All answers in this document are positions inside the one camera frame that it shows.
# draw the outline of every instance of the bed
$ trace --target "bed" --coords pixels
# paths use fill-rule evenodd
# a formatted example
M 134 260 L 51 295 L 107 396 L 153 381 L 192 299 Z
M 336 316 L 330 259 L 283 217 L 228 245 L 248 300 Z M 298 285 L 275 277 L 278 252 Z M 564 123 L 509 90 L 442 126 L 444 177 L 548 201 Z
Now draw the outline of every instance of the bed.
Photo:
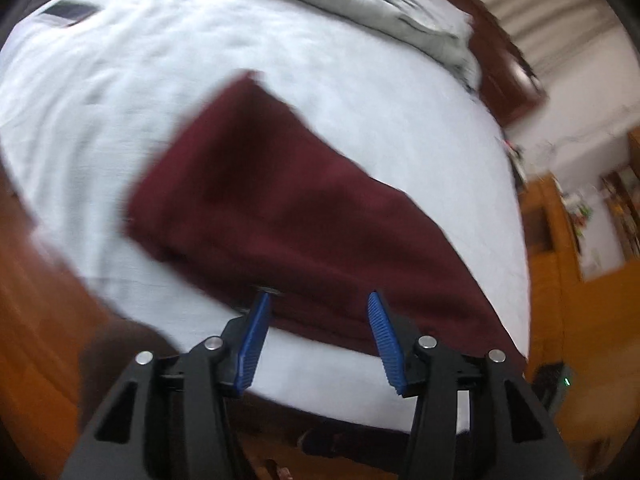
M 491 101 L 487 88 L 499 88 L 503 66 L 492 71 L 476 54 L 478 96 L 472 78 L 415 46 L 298 0 L 77 1 L 100 11 L 60 28 L 32 9 L 0 53 L 0 142 L 27 208 L 113 310 L 182 349 L 237 315 L 124 237 L 122 212 L 130 186 L 176 129 L 251 68 L 319 137 L 442 227 L 527 354 L 526 252 L 500 129 L 523 108 L 496 112 L 498 124 L 481 100 Z M 510 56 L 509 66 L 526 73 Z M 525 101 L 538 88 L 527 77 Z M 539 104 L 542 92 L 536 96 Z M 276 329 L 252 392 L 401 431 L 414 412 L 388 386 L 378 358 Z M 467 426 L 460 402 L 458 428 Z

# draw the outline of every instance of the wooden bed frame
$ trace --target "wooden bed frame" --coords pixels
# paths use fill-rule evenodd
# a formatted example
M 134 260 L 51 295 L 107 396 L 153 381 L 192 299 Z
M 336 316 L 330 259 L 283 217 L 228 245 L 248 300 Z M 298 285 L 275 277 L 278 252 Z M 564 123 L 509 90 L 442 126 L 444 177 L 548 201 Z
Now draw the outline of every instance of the wooden bed frame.
M 0 0 L 0 44 L 28 1 Z M 500 125 L 540 106 L 544 92 L 482 3 L 450 1 L 474 16 L 481 97 Z M 78 437 L 78 355 L 113 316 L 47 246 L 0 164 L 0 420 L 43 478 L 59 476 Z

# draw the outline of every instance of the maroon towel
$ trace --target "maroon towel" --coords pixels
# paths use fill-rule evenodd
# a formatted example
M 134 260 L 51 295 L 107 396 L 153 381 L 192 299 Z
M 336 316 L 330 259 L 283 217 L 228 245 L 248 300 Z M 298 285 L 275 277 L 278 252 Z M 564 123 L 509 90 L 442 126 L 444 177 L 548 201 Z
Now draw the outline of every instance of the maroon towel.
M 466 354 L 517 351 L 440 228 L 335 152 L 248 72 L 177 137 L 129 203 L 128 233 L 212 297 L 283 292 L 277 327 L 376 354 L 367 296 Z

